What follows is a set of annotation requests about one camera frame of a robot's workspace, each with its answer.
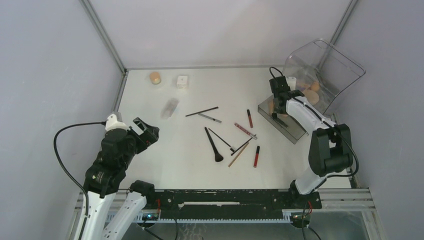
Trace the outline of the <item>white cube box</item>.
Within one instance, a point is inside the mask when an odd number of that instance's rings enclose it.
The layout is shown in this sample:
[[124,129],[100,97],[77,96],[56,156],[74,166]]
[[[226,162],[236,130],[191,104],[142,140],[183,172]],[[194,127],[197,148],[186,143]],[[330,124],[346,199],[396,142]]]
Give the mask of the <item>white cube box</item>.
[[176,80],[176,86],[178,89],[187,89],[189,86],[188,76],[179,75]]

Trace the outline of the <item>dark green lipstick pencil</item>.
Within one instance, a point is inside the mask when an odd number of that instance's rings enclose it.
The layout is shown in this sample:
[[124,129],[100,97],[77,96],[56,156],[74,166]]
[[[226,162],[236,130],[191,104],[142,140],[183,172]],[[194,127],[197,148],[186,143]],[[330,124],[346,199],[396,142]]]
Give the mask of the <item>dark green lipstick pencil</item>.
[[287,128],[287,127],[288,127],[288,125],[287,125],[284,121],[282,121],[282,120],[278,117],[278,114],[277,114],[277,113],[272,113],[272,114],[271,114],[271,117],[272,117],[272,119],[273,119],[276,123],[278,123],[280,126],[283,126],[283,127],[285,127],[285,128]]

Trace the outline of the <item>round beige sponge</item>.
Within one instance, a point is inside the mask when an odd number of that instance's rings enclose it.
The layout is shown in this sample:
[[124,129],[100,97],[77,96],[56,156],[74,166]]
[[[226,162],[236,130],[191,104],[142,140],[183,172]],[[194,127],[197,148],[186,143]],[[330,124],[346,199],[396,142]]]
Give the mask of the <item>round beige sponge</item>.
[[313,106],[316,105],[320,101],[320,97],[319,97],[318,93],[311,90],[311,89],[305,89],[303,91],[303,94],[304,94],[305,98],[307,99],[307,101]]

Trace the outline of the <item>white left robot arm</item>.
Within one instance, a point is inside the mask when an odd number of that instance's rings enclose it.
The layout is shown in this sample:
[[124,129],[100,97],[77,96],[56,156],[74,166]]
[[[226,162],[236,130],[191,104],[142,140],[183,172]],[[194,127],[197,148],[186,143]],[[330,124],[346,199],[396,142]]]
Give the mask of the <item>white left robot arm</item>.
[[159,140],[158,127],[138,117],[133,123],[142,131],[141,134],[115,114],[105,122],[106,133],[101,140],[101,149],[85,173],[82,213],[74,236],[76,240],[120,240],[142,208],[149,209],[156,203],[154,184],[136,180],[130,185],[124,204],[112,221],[105,225],[109,209],[134,156]]

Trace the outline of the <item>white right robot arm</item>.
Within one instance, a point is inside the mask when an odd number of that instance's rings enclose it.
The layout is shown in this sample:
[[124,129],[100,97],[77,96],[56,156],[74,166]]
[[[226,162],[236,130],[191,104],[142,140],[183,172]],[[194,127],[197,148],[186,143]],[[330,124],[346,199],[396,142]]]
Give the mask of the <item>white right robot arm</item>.
[[351,131],[346,124],[336,124],[316,110],[298,89],[290,89],[284,75],[269,80],[273,94],[273,114],[294,118],[310,134],[308,168],[290,184],[289,203],[302,208],[329,178],[350,178],[359,170],[359,160],[352,147]]

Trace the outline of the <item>clear plastic bottle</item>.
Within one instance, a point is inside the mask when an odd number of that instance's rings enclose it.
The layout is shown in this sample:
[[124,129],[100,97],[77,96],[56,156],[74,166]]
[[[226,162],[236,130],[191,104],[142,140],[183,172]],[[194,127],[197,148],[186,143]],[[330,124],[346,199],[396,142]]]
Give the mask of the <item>clear plastic bottle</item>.
[[179,102],[180,101],[177,98],[169,99],[161,111],[161,115],[160,115],[161,118],[162,119],[170,118],[173,115],[174,111],[176,110]]

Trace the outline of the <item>beige foundation bottle black cap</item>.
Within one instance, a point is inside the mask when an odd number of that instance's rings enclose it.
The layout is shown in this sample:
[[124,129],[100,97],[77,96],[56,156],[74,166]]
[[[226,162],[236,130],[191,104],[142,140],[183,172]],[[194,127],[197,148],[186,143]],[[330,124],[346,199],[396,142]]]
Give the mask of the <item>beige foundation bottle black cap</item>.
[[267,103],[269,114],[272,115],[274,113],[274,102],[271,100]]

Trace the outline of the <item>round tan jar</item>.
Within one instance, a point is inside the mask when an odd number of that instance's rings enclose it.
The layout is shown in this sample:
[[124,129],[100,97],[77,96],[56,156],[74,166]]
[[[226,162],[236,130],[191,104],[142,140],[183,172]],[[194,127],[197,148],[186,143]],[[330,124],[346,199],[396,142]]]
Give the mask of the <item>round tan jar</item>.
[[154,71],[149,74],[149,79],[152,84],[158,85],[162,82],[161,75],[159,72]]

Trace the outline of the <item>clear acrylic makeup organizer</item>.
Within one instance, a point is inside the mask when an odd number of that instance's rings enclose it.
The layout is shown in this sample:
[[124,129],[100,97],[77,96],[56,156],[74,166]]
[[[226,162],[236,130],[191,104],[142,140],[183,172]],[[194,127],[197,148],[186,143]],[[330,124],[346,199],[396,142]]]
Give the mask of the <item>clear acrylic makeup organizer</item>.
[[295,50],[282,69],[290,89],[303,92],[307,101],[328,118],[340,106],[348,88],[365,73],[359,63],[322,38]]

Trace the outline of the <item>beige beauty blender sponge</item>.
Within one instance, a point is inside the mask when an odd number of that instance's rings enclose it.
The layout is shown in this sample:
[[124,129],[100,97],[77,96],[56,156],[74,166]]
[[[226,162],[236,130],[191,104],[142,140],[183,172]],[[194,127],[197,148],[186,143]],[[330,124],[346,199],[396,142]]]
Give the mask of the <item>beige beauty blender sponge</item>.
[[320,83],[315,81],[314,83],[312,83],[309,87],[310,90],[314,91],[314,92],[318,92],[320,90],[321,86]]

